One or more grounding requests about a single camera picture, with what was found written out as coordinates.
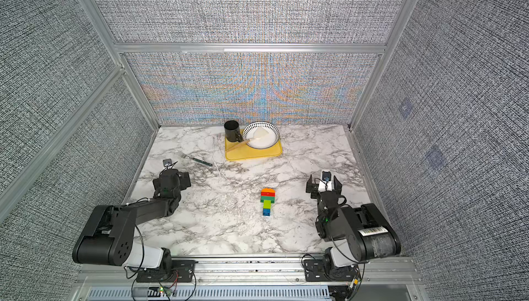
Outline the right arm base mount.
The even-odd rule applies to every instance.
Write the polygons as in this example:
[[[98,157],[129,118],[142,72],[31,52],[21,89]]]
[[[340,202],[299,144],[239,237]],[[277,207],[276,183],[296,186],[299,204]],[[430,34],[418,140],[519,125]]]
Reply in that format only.
[[[335,267],[331,262],[304,258],[305,280],[310,283],[351,282],[360,277],[358,266]]]

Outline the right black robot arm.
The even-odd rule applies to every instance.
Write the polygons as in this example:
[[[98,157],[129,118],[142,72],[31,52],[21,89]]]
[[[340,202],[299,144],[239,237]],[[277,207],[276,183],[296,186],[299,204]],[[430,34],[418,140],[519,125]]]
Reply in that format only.
[[[317,203],[318,236],[332,243],[324,255],[329,269],[401,254],[401,242],[378,207],[373,203],[349,205],[341,182],[332,173],[323,171],[320,178],[310,177],[306,192]]]

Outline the dark green lego brick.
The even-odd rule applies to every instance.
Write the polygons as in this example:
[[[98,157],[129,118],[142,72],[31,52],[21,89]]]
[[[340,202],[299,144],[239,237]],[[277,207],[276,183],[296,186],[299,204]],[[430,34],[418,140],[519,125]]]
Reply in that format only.
[[[275,198],[272,196],[261,196],[260,202],[263,203],[264,201],[270,201],[271,203],[275,203]]]

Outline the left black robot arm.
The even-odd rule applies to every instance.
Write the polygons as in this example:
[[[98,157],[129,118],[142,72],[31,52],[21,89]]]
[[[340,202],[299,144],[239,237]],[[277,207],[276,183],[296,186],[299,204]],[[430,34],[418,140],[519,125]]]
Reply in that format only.
[[[170,251],[134,242],[139,225],[171,216],[182,199],[181,192],[191,187],[190,174],[166,169],[153,180],[154,195],[126,205],[96,206],[72,251],[78,264],[108,265],[131,269],[169,271]]]

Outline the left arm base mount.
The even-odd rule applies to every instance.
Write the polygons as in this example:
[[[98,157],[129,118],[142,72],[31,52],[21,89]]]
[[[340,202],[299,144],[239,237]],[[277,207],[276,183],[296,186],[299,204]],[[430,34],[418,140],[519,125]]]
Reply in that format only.
[[[146,269],[137,275],[138,283],[191,283],[197,262],[173,260],[171,265],[163,263],[159,268]]]

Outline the red lego brick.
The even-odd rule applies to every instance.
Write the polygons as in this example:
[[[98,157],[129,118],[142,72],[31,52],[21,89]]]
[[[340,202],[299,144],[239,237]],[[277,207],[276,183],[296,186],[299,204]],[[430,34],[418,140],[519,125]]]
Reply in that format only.
[[[276,194],[272,192],[261,192],[261,196],[275,198]]]

